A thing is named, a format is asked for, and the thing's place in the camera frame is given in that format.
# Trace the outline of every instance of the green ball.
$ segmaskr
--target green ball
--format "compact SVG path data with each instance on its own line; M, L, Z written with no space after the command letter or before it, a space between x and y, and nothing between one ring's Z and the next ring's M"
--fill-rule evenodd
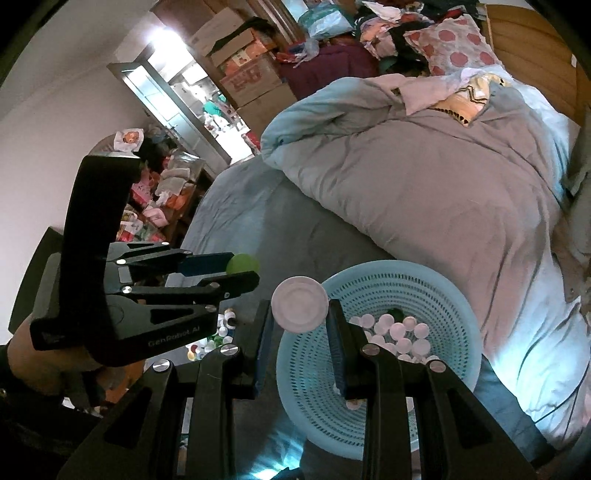
M226 274L232 275L241 272L256 272L260 269L259 262L256 258L248 254L234 255L228 265L226 266Z

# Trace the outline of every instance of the pile of clothes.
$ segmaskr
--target pile of clothes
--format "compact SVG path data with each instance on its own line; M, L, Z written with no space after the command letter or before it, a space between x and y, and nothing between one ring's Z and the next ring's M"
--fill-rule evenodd
M427 71L427 59L406 42L404 34L465 13L477 16L473 0L459 6L448 3L449 0L363 1L355 17L355 37L379 60L380 74L421 75Z

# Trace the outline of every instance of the plastic bag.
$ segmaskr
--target plastic bag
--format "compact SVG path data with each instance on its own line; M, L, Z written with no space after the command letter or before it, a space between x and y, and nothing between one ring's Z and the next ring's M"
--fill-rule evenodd
M328 2L308 10L298 23L315 40L325 40L353 30L353 21L339 7Z

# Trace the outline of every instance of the cardboard box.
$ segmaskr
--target cardboard box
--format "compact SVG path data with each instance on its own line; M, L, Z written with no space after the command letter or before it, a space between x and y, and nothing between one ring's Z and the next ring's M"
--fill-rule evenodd
M189 39L189 45L205 56L211 52L215 42L233 33L243 23L244 20L237 12L226 7L197 30Z
M296 97L291 93L289 85L285 83L240 107L237 111L251 131L260 139L271 120L296 102Z
M220 82L238 106L246 105L282 84L278 65L270 53L248 62Z
M217 67L241 50L250 57L250 60L254 60L273 48L277 48L277 45L275 45L275 42L271 37L255 30L254 28L248 28L231 39L218 51L212 53L210 58L212 59L213 64Z

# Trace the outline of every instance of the wooden headboard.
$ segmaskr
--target wooden headboard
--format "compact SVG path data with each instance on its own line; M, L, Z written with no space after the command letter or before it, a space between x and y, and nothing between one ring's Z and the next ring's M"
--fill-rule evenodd
M591 84L554 27L527 8L489 4L486 11L485 36L506 70L582 125Z

